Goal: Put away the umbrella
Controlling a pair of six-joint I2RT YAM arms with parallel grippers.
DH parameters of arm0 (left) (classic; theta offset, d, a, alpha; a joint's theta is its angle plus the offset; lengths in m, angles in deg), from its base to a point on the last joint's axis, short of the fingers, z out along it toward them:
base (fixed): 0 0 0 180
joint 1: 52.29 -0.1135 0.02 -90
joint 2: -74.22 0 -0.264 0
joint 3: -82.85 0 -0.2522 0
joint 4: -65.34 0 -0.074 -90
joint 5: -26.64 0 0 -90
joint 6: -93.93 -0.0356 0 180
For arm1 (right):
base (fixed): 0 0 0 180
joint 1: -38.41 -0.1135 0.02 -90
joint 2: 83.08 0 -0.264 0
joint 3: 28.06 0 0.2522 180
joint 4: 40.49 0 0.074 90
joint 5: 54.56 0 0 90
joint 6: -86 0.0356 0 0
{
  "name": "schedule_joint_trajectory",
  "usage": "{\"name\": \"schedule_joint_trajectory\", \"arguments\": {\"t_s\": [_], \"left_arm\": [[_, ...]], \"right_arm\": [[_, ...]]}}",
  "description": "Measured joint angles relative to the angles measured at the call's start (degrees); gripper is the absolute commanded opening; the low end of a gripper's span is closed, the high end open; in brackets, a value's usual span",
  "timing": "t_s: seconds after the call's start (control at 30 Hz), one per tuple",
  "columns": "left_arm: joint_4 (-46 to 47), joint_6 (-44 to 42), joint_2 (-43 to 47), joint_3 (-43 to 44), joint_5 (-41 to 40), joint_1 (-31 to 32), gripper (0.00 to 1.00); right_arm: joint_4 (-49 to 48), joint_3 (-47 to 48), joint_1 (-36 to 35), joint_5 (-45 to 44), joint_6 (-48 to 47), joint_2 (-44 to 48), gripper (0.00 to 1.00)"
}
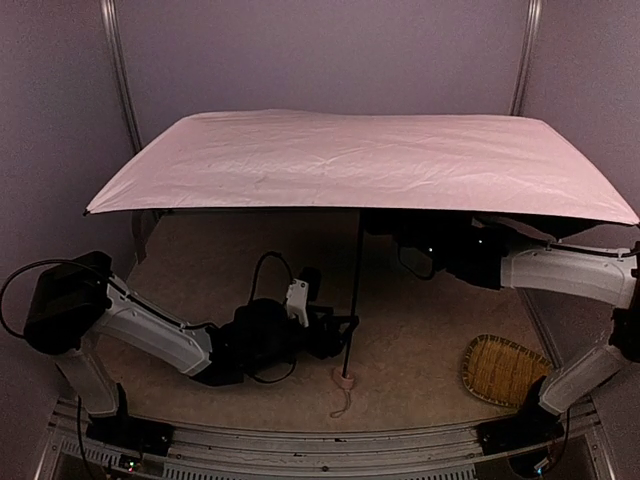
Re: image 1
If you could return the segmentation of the pink umbrella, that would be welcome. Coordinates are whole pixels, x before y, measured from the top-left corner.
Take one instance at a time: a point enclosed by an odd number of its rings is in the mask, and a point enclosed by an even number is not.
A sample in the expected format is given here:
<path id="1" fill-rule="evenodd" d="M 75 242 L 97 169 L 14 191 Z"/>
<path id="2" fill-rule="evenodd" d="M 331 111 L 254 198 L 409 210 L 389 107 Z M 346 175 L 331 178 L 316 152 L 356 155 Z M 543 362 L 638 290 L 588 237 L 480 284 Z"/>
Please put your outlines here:
<path id="1" fill-rule="evenodd" d="M 365 227 L 469 284 L 586 297 L 614 309 L 609 339 L 548 376 L 565 412 L 639 359 L 639 253 L 568 245 L 638 215 L 543 121 L 495 115 L 213 112 L 177 121 L 123 166 L 90 214 L 357 209 Z"/>

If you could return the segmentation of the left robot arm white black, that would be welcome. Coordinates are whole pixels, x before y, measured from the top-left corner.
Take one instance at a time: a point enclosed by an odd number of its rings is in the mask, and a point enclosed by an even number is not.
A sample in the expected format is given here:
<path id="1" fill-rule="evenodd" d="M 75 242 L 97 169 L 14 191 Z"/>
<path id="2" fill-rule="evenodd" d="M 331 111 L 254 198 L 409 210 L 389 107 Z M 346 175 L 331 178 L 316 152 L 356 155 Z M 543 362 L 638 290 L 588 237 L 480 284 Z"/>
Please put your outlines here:
<path id="1" fill-rule="evenodd" d="M 319 360 L 348 355 L 356 314 L 338 315 L 315 300 L 318 270 L 290 275 L 281 300 L 251 293 L 230 322 L 188 323 L 135 293 L 111 269 L 112 259 L 93 251 L 75 259 L 47 259 L 12 272 L 1 286 L 8 291 L 19 276 L 35 269 L 37 279 L 22 331 L 1 323 L 12 337 L 54 359 L 89 417 L 87 435 L 106 443 L 167 446 L 170 425 L 130 415 L 124 387 L 112 380 L 94 352 L 96 337 L 123 341 L 209 387 L 259 384 L 260 372 L 284 363 L 294 369 L 298 354 Z"/>

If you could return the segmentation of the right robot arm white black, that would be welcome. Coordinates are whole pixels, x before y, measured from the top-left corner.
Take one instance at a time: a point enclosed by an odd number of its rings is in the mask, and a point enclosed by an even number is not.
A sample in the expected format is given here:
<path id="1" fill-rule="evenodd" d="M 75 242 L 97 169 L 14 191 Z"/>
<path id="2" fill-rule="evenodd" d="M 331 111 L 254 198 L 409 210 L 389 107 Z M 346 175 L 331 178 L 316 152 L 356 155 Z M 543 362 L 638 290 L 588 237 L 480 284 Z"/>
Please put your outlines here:
<path id="1" fill-rule="evenodd" d="M 390 234 L 425 255 L 431 273 L 473 286 L 565 297 L 605 307 L 612 327 L 590 347 L 534 380 L 517 413 L 477 427 L 482 449 L 497 454 L 567 434 L 569 411 L 639 360 L 639 250 L 564 244 L 520 232 L 506 220 L 470 213 L 400 210 Z"/>

